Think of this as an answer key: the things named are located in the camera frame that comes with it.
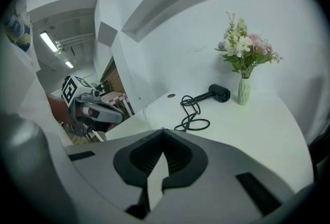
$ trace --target white table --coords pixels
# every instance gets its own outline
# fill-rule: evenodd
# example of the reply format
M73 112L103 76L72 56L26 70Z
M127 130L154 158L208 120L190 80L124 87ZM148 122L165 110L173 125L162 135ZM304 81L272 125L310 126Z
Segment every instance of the white table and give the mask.
M197 96L203 91L169 92L122 124L106 133L113 140L140 132L173 129L186 116L181 98ZM201 114L211 122L202 131L187 131L207 139L239 148L277 173L294 192L313 182L312 164L305 139L292 114L276 94L252 93L246 106L237 104L232 95L228 102L213 98L199 102Z

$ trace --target light green vase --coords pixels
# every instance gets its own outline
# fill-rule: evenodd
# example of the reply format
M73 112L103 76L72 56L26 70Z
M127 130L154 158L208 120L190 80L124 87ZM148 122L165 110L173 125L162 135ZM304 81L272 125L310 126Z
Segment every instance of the light green vase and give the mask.
M238 104L246 105L250 97L250 79L242 78L238 86Z

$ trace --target fluorescent tube light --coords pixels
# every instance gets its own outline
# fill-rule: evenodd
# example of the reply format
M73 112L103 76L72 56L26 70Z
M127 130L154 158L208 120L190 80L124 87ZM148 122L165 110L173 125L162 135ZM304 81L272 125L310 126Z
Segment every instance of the fluorescent tube light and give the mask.
M73 65L68 61L68 62L65 62L69 68L73 68Z
M56 52L57 48L51 41L50 37L48 36L47 32L43 32L40 34L40 37L45 41L45 43L49 46L49 48L53 51Z

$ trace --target ceiling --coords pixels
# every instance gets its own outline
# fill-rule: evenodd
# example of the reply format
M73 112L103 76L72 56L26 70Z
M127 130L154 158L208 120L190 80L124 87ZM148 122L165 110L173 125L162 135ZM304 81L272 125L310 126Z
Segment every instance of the ceiling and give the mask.
M68 66L56 58L41 39L40 33L45 31L54 44L58 40L95 33L94 8L59 13L33 23L33 42L41 70L65 71ZM74 44L67 49L73 66L87 64L93 60L94 40Z

